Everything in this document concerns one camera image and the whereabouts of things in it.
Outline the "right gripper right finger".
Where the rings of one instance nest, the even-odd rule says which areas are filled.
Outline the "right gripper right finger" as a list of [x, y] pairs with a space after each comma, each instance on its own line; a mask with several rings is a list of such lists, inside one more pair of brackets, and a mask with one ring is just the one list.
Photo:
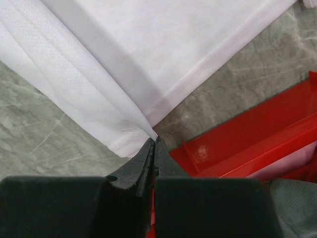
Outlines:
[[155, 232], [158, 238], [281, 238], [268, 188], [249, 178], [195, 178], [155, 142]]

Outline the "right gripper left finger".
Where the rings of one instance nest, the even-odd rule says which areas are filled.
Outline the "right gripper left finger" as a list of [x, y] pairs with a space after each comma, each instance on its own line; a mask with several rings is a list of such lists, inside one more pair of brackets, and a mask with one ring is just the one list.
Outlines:
[[3, 238], [144, 238], [151, 226], [153, 140], [104, 177], [9, 176], [0, 182]]

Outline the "white t shirt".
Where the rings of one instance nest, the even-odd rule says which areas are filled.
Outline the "white t shirt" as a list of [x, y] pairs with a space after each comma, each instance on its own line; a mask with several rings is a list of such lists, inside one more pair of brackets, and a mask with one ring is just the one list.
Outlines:
[[3, 0], [0, 60], [33, 86], [40, 100], [2, 86], [0, 150], [42, 153], [54, 136], [48, 98], [120, 157], [131, 157], [157, 125], [231, 59], [236, 72], [258, 66], [257, 36], [300, 13], [316, 17], [314, 0]]

